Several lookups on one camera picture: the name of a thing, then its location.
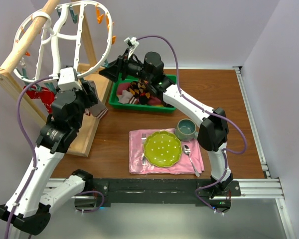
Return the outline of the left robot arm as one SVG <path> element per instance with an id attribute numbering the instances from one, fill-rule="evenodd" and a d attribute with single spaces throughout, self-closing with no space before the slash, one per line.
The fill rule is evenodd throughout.
<path id="1" fill-rule="evenodd" d="M 82 81 L 82 89 L 59 90 L 40 130 L 36 145 L 31 147 L 32 162 L 12 197 L 0 205 L 0 219 L 8 226 L 40 234 L 52 213 L 76 194 L 93 191 L 92 174 L 77 169 L 64 183 L 48 195 L 43 190 L 57 164 L 68 151 L 82 126 L 85 110 L 99 103 L 93 81 Z"/>

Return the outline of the brown white striped sock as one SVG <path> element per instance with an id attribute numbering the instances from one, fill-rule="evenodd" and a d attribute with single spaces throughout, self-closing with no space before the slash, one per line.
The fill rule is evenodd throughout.
<path id="1" fill-rule="evenodd" d="M 106 115 L 108 112 L 108 108 L 99 101 L 97 104 L 93 105 L 92 107 L 88 108 L 91 115 L 95 118 L 101 119 Z"/>
<path id="2" fill-rule="evenodd" d="M 127 90 L 123 90 L 121 95 L 118 95 L 118 103 L 120 104 L 132 104 L 137 105 L 139 103 L 138 99 Z"/>

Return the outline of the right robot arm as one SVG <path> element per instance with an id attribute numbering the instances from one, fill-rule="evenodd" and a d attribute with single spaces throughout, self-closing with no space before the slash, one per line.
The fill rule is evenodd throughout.
<path id="1" fill-rule="evenodd" d="M 207 107 L 179 88 L 177 82 L 165 74 L 164 63 L 156 52 L 148 52 L 143 62 L 135 55 L 128 57 L 124 53 L 99 73 L 112 82 L 127 76 L 138 78 L 163 104 L 171 105 L 187 115 L 199 127 L 197 140 L 208 152 L 211 164 L 211 184 L 202 189 L 219 196 L 229 191 L 233 174 L 228 167 L 225 151 L 229 127 L 222 108 L 214 110 Z"/>

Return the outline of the purple yellow striped sock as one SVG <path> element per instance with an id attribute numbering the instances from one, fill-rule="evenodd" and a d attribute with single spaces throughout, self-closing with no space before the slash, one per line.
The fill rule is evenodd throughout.
<path id="1" fill-rule="evenodd" d="M 123 90 L 128 89 L 130 86 L 130 82 L 124 82 L 124 83 L 120 83 L 117 86 L 117 90 L 116 90 L 116 95 L 122 95 L 123 94 Z"/>

